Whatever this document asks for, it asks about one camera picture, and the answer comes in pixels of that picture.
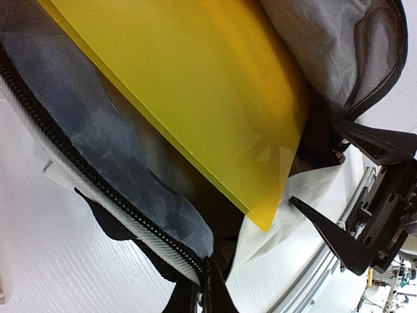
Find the yellow hardcover book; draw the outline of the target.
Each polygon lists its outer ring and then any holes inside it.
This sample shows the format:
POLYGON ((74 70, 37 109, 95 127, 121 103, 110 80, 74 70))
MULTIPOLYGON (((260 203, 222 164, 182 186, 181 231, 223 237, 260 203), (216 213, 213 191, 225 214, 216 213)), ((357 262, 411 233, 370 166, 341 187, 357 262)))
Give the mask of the yellow hardcover book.
POLYGON ((43 1, 107 79, 261 230, 311 89, 257 1, 43 1))

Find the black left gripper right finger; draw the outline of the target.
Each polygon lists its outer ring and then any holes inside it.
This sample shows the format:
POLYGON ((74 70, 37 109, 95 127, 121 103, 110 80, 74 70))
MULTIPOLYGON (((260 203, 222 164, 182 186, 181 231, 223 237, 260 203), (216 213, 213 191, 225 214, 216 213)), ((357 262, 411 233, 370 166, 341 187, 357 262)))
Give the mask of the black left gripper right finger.
POLYGON ((201 284, 203 312, 237 313, 238 310, 229 294, 222 272, 212 258, 203 262, 203 282, 201 284))

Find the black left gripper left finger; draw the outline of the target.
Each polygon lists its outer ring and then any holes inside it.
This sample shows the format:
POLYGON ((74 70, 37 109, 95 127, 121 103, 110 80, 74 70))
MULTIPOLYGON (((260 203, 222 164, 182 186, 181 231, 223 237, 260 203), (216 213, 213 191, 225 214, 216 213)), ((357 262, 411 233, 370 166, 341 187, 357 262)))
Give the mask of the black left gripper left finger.
POLYGON ((181 276, 173 293, 166 304, 163 313, 196 313, 198 285, 188 278, 181 276))

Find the beige canvas student bag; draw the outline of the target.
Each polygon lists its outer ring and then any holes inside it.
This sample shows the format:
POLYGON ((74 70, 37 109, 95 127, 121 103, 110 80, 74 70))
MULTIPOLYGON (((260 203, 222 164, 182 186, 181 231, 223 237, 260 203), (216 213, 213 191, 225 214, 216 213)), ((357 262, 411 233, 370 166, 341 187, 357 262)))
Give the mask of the beige canvas student bag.
POLYGON ((373 163, 335 131, 398 81, 407 58, 401 1, 257 1, 311 89, 311 104, 268 231, 213 185, 107 79, 46 12, 43 1, 1 2, 1 82, 51 157, 73 180, 100 225, 133 240, 159 272, 203 281, 212 258, 232 266, 264 253, 278 213, 295 196, 315 210, 342 170, 373 163))

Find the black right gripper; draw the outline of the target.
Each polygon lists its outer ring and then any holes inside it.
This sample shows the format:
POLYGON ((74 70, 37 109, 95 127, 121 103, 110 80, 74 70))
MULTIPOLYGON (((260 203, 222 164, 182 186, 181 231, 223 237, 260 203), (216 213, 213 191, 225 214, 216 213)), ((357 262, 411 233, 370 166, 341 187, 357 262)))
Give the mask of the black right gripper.
POLYGON ((416 210, 416 135, 346 120, 336 120, 335 131, 373 163, 397 164, 383 166, 373 183, 361 190, 346 231, 301 199, 291 196, 289 201, 346 269, 356 275, 369 267, 383 273, 408 236, 402 223, 416 210))

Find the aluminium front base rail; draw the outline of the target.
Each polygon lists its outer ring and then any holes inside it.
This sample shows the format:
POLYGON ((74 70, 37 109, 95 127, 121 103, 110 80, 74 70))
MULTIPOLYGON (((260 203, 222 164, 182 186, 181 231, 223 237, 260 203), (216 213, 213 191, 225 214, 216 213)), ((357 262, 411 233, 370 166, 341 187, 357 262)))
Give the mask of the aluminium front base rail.
MULTIPOLYGON (((373 183, 377 172, 377 168, 370 167, 360 169, 358 173, 342 170, 316 210, 344 227, 361 190, 373 183)), ((293 272, 290 270, 292 265, 301 265, 301 268, 293 278, 280 279, 288 285, 268 311, 351 312, 364 291, 365 274, 358 276, 344 270, 310 221, 303 223, 298 232, 302 235, 301 243, 295 243, 295 236, 285 243, 291 248, 299 247, 301 251, 292 253, 281 268, 287 269, 287 274, 293 272)))

